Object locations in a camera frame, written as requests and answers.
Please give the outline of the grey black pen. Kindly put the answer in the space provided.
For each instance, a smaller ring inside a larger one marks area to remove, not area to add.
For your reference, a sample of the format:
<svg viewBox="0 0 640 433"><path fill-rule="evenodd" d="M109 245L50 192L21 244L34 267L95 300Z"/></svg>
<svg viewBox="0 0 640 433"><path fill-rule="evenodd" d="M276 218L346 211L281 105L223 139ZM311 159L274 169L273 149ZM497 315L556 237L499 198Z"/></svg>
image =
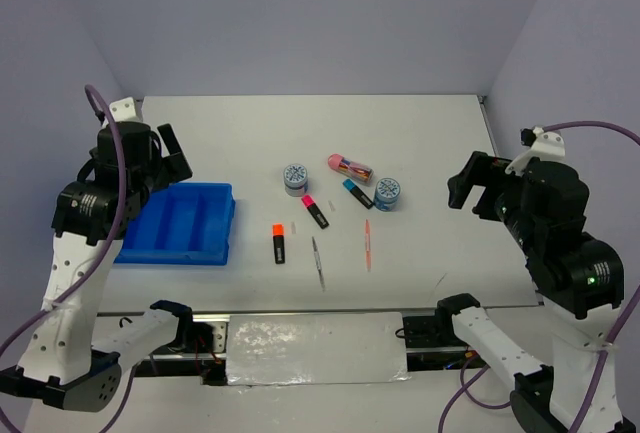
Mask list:
<svg viewBox="0 0 640 433"><path fill-rule="evenodd" d="M323 274L321 257L320 257L318 245L317 245L317 242L316 242L316 239L315 239L314 236L311 237L311 241L312 241L312 249L313 249L313 254L314 254L315 266L316 266L316 270L317 270L318 277L319 277L319 283L320 283L322 291L326 292L326 283L325 283L325 278L324 278L324 274Z"/></svg>

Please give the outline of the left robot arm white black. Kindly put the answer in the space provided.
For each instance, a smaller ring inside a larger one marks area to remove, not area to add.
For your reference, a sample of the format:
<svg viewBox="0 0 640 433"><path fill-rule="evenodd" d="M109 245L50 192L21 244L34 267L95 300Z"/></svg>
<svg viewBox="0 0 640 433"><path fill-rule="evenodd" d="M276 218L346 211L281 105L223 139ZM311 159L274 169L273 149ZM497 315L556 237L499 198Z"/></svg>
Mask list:
<svg viewBox="0 0 640 433"><path fill-rule="evenodd" d="M155 192L190 178L172 127L123 121L105 127L77 179L59 194L51 275L41 312L18 363L1 372L7 395L61 410L99 412L122 375L156 349L189 349L196 338L190 307L159 300L141 319L93 339L106 279L127 228Z"/></svg>

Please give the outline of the orange-red pen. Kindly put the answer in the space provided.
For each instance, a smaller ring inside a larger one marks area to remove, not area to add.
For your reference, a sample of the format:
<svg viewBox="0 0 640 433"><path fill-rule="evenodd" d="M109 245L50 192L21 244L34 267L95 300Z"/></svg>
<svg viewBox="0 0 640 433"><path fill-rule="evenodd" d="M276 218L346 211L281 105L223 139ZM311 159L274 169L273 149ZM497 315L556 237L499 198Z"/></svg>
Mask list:
<svg viewBox="0 0 640 433"><path fill-rule="evenodd" d="M364 225L364 238L365 238L365 262L367 272L371 272L372 267L372 255L371 255L371 225L369 219L365 220Z"/></svg>

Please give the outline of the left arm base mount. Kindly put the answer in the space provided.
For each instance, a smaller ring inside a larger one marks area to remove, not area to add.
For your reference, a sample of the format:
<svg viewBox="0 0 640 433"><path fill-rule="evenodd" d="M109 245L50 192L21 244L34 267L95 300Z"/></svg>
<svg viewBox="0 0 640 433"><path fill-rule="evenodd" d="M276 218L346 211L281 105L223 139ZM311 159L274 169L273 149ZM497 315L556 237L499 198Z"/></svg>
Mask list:
<svg viewBox="0 0 640 433"><path fill-rule="evenodd" d="M189 343L156 349L139 363L135 377L189 377L206 386L226 386L227 326L224 321L195 322Z"/></svg>

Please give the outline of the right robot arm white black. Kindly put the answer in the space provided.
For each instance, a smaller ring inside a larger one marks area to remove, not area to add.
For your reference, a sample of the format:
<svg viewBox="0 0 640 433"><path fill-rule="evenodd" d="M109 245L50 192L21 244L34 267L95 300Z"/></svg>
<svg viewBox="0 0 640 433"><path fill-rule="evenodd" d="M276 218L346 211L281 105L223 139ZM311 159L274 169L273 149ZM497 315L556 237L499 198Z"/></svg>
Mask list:
<svg viewBox="0 0 640 433"><path fill-rule="evenodd" d="M505 159L471 155L451 177L448 205L463 207L483 188L474 214L502 223L551 313L553 362L542 363L497 327L478 300L459 294L438 302L435 333L462 341L509 388L525 432L633 432L615 387L614 343L626 319L624 268L616 251L585 232L587 185L571 167L532 159L521 175Z"/></svg>

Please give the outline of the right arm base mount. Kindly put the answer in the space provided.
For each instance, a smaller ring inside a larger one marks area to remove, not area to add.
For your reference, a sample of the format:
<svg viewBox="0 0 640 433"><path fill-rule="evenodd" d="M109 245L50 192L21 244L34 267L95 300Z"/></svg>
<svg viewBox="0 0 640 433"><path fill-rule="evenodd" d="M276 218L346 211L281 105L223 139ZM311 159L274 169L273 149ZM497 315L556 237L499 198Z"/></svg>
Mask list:
<svg viewBox="0 0 640 433"><path fill-rule="evenodd" d="M447 333L435 315L404 316L395 336L404 342L409 372L459 370L474 354Z"/></svg>

